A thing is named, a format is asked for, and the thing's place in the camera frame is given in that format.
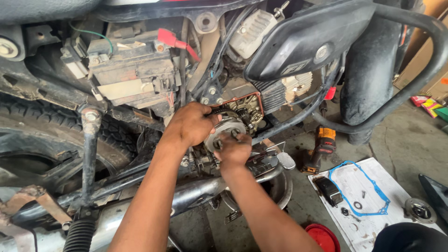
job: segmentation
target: red terminal cover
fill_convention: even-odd
[[[186,49],[188,53],[194,58],[195,61],[201,62],[201,58],[198,57],[193,48],[189,44],[178,40],[174,33],[166,29],[159,28],[159,32],[157,34],[157,40],[171,47]]]
[[[336,87],[331,87],[328,90],[327,95],[325,96],[324,100],[331,100],[331,99],[333,99],[333,97],[335,96],[335,92],[336,92]]]

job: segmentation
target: red bucket lid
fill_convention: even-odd
[[[306,232],[319,244],[325,252],[340,252],[339,241],[335,234],[321,224],[310,224]]]

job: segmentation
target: forearm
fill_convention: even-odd
[[[305,230],[274,203],[246,167],[227,168],[229,172],[223,177],[262,251],[321,251]]]
[[[177,171],[187,147],[162,138],[109,251],[165,251]]]

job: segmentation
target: human arm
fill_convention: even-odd
[[[223,147],[215,152],[220,171],[244,214],[260,249],[271,251],[320,252],[319,245],[290,216],[282,211],[245,167],[251,138],[239,134],[240,142],[222,137]]]
[[[193,102],[173,116],[108,251],[166,251],[179,165],[188,147],[215,131],[221,117],[204,117],[210,112],[210,107]]]

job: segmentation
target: green wire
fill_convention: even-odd
[[[112,53],[113,53],[112,42],[111,42],[111,40],[108,39],[106,36],[104,36],[103,34],[100,34],[100,33],[98,33],[98,32],[94,32],[94,31],[90,31],[90,30],[80,30],[80,29],[77,29],[77,28],[75,28],[75,27],[72,26],[72,22],[71,22],[71,21],[69,21],[69,25],[70,25],[70,27],[71,27],[73,30],[77,30],[77,31],[79,31],[79,32],[86,32],[86,33],[95,34],[95,35],[98,35],[98,36],[103,37],[104,39],[106,39],[106,40],[109,42],[109,46],[111,47],[110,52],[109,52],[109,56],[112,55]]]

